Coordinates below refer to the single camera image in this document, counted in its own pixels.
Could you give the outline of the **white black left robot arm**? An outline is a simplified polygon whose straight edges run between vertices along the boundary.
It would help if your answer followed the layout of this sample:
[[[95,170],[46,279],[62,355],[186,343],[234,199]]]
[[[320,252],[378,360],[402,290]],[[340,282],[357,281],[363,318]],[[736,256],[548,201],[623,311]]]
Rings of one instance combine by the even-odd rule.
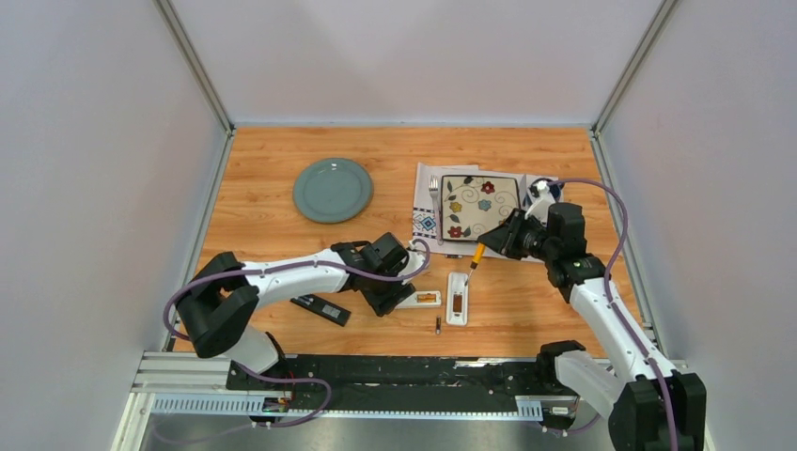
[[[354,291],[382,317],[414,293],[413,278],[429,264],[424,241],[405,244],[390,232],[275,262],[240,261],[224,252],[173,294],[165,311],[178,314],[182,338],[198,357],[225,356],[273,390],[286,380],[288,367],[275,341],[251,325],[257,310],[305,295]]]

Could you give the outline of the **yellow handled screwdriver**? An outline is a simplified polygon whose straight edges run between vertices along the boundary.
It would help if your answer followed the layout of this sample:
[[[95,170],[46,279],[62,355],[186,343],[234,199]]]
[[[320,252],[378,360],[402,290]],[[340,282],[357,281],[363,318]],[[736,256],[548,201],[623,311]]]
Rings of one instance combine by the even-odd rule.
[[[486,246],[482,242],[479,242],[477,244],[475,253],[474,253],[474,255],[473,255],[472,259],[471,259],[469,272],[468,272],[467,277],[466,277],[466,279],[464,281],[464,285],[466,287],[469,285],[470,280],[471,280],[475,270],[477,269],[481,259],[483,258],[485,250],[486,250]]]

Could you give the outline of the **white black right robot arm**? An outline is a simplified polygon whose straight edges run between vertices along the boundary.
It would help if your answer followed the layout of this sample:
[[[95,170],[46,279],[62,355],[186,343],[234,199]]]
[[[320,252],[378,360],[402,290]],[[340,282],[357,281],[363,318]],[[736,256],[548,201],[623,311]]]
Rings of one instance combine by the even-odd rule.
[[[552,343],[536,367],[544,391],[566,387],[607,422],[616,450],[701,450],[707,390],[695,373],[677,369],[650,341],[620,299],[609,269],[590,254],[580,206],[558,202],[540,220],[515,209],[478,243],[510,259],[545,265],[557,288],[598,338],[612,370],[576,343]]]

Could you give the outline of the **short white remote control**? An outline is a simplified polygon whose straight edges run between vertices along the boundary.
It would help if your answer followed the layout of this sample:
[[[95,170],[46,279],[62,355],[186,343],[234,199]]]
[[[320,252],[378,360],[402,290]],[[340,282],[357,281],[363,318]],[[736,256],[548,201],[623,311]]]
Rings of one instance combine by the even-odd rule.
[[[468,274],[451,272],[447,277],[445,322],[464,327],[468,321]]]

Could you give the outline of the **long white remote control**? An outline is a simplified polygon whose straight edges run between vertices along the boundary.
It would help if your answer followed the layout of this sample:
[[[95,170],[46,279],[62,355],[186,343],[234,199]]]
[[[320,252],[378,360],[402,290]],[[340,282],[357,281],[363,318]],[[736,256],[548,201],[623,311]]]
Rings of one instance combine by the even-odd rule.
[[[437,290],[416,291],[398,303],[397,309],[436,308],[442,305],[442,294]]]

